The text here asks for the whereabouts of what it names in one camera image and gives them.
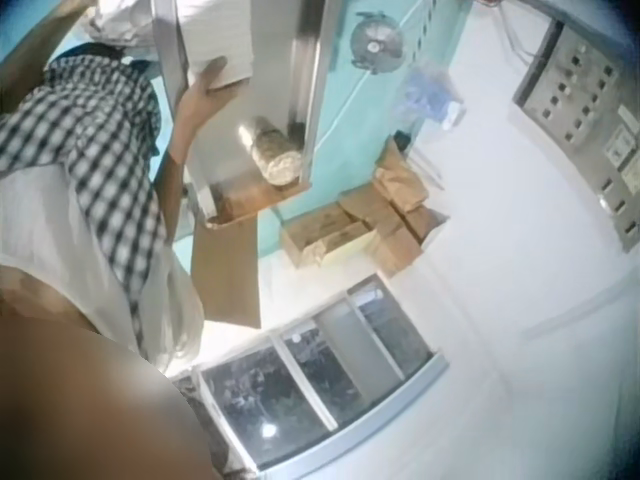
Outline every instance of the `plastic bag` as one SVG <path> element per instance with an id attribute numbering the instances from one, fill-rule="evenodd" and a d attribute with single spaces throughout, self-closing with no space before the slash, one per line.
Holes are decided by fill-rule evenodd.
<path id="1" fill-rule="evenodd" d="M 446 72 L 427 66 L 409 71 L 398 102 L 398 114 L 404 124 L 430 120 L 448 131 L 459 123 L 464 111 Z"/>

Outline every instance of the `window frame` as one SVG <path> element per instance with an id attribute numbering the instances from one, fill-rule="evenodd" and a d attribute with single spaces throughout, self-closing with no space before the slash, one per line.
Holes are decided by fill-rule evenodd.
<path id="1" fill-rule="evenodd" d="M 427 349 L 432 353 L 432 357 L 427 359 L 425 364 L 422 365 L 409 379 L 406 378 L 404 372 L 401 370 L 389 350 L 384 346 L 382 340 L 375 333 L 373 327 L 369 324 L 363 313 L 351 298 L 350 292 L 354 292 L 372 282 L 376 283 L 383 290 L 385 298 L 394 302 L 394 306 L 402 312 L 406 320 L 415 326 L 415 323 L 406 314 L 404 309 L 402 309 L 401 305 L 396 300 L 395 296 L 387 287 L 383 279 L 378 275 L 372 275 L 361 282 L 356 283 L 349 289 L 332 295 L 326 301 L 322 302 L 320 306 L 308 311 L 297 319 L 257 335 L 255 338 L 243 343 L 237 348 L 234 348 L 219 359 L 203 363 L 201 365 L 196 365 L 191 369 L 190 374 L 194 379 L 194 383 L 199 389 L 201 389 L 201 396 L 209 414 L 229 442 L 230 450 L 235 451 L 236 455 L 246 464 L 247 468 L 257 472 L 259 478 L 269 480 L 299 478 L 337 460 L 347 452 L 365 442 L 371 436 L 383 429 L 393 419 L 399 416 L 447 370 L 449 364 L 444 354 L 440 350 L 432 349 L 424 339 L 424 336 L 418 330 L 418 333 L 427 346 Z M 302 371 L 302 368 L 296 361 L 293 354 L 289 351 L 285 344 L 284 335 L 308 321 L 313 322 L 316 325 L 316 328 L 318 328 L 314 317 L 342 301 L 346 301 L 349 307 L 356 313 L 358 319 L 364 325 L 365 330 L 371 336 L 384 358 L 389 362 L 395 374 L 399 376 L 400 384 L 355 421 L 341 428 L 336 419 L 329 412 L 327 406 L 322 402 L 317 391 Z M 232 362 L 234 359 L 246 356 L 253 351 L 264 348 L 265 346 L 275 348 L 306 401 L 315 411 L 320 421 L 325 425 L 330 436 L 302 452 L 294 453 L 290 458 L 278 462 L 273 466 L 269 466 L 264 470 L 260 470 L 244 447 L 240 438 L 234 432 L 228 420 L 225 418 L 222 409 L 217 405 L 213 393 L 207 387 L 203 372 L 222 364 Z"/>

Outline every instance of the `hand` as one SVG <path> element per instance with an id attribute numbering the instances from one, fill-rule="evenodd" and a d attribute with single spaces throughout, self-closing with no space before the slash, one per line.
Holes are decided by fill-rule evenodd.
<path id="1" fill-rule="evenodd" d="M 61 0 L 58 6 L 59 15 L 71 15 L 74 13 L 84 13 L 91 7 L 98 5 L 98 0 Z"/>
<path id="2" fill-rule="evenodd" d="M 191 143 L 200 129 L 236 98 L 245 85 L 241 81 L 216 90 L 210 89 L 226 65 L 225 57 L 213 60 L 180 100 L 169 146 L 171 157 L 178 164 L 186 161 Z"/>

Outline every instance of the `window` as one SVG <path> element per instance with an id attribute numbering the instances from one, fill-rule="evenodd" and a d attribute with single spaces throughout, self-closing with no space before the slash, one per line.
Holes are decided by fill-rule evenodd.
<path id="1" fill-rule="evenodd" d="M 243 467 L 297 478 L 372 435 L 445 368 L 372 277 L 194 376 Z"/>
<path id="2" fill-rule="evenodd" d="M 304 449 L 328 432 L 274 347 L 209 369 L 203 377 L 258 466 Z"/>

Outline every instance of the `fan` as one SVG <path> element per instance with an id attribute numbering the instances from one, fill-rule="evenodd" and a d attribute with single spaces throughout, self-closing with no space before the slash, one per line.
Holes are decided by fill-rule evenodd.
<path id="1" fill-rule="evenodd" d="M 384 13 L 361 12 L 364 19 L 351 35 L 352 63 L 373 75 L 396 71 L 404 63 L 400 25 Z"/>

